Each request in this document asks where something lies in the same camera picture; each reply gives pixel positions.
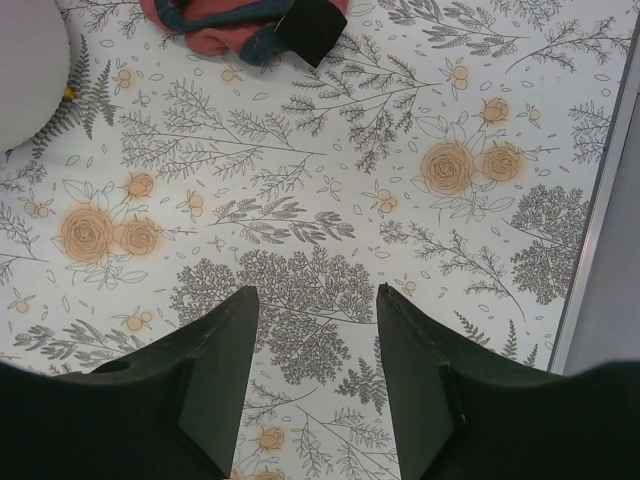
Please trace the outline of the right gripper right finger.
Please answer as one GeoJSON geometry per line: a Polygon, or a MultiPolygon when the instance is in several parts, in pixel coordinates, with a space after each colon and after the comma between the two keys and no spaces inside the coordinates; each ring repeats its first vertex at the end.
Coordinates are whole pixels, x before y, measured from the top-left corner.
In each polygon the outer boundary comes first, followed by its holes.
{"type": "Polygon", "coordinates": [[[639,365],[561,376],[438,323],[389,285],[381,363],[405,479],[635,479],[639,365]]]}

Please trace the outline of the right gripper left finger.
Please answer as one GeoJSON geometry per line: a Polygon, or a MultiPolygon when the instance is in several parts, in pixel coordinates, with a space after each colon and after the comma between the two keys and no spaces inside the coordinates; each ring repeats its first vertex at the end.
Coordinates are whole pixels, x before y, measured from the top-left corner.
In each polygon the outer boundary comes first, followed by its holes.
{"type": "Polygon", "coordinates": [[[1,367],[5,479],[227,479],[257,332],[244,287],[89,373],[1,367]]]}

